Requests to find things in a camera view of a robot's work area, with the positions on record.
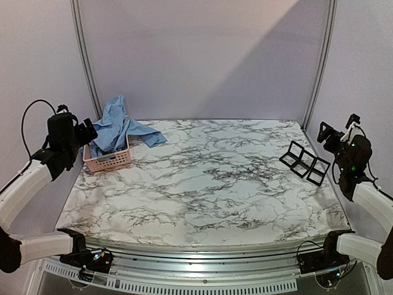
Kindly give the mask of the blue shirt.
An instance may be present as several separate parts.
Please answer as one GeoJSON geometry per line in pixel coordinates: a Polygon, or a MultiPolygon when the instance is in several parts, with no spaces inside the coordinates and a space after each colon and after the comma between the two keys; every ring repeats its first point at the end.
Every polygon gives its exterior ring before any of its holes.
{"type": "Polygon", "coordinates": [[[106,103],[102,119],[93,126],[98,137],[90,143],[92,158],[124,150],[128,136],[139,137],[150,148],[167,142],[162,132],[128,117],[122,94],[106,103]]]}

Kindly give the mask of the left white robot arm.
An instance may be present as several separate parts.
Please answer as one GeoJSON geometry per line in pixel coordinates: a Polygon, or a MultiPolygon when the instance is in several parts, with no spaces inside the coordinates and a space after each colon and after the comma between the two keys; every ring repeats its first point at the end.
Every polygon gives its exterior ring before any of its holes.
{"type": "Polygon", "coordinates": [[[94,258],[86,247],[85,236],[71,229],[58,229],[35,237],[8,233],[29,201],[62,172],[71,170],[79,149],[98,136],[90,119],[79,122],[65,104],[52,111],[44,144],[35,153],[28,154],[26,165],[1,189],[1,271],[4,273],[50,256],[60,256],[64,263],[77,267],[88,266],[94,258]]]}

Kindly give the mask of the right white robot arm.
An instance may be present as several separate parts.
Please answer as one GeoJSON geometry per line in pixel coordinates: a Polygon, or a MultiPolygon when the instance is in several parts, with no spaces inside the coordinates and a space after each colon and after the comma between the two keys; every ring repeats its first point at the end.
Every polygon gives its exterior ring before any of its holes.
{"type": "Polygon", "coordinates": [[[350,120],[346,132],[321,122],[317,142],[334,155],[340,177],[338,185],[347,200],[363,208],[387,232],[383,243],[357,235],[350,230],[329,232],[317,262],[330,268],[340,258],[353,257],[373,266],[383,280],[392,279],[392,197],[376,185],[376,178],[365,174],[372,156],[372,145],[358,119],[350,120]]]}

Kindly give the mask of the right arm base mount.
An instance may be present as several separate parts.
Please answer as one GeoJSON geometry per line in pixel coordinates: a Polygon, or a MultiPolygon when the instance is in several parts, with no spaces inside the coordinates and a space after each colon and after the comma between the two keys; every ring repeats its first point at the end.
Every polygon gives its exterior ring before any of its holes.
{"type": "Polygon", "coordinates": [[[297,262],[300,273],[304,275],[346,266],[349,264],[350,258],[348,255],[340,254],[336,250],[318,250],[297,254],[297,262]]]}

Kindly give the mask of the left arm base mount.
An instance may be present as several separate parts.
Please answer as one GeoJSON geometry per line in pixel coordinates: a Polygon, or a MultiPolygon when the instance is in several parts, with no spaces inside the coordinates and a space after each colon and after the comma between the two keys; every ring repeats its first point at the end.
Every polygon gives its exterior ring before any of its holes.
{"type": "Polygon", "coordinates": [[[82,270],[108,274],[114,256],[107,248],[94,248],[92,250],[75,250],[70,254],[61,254],[60,262],[82,270]]]}

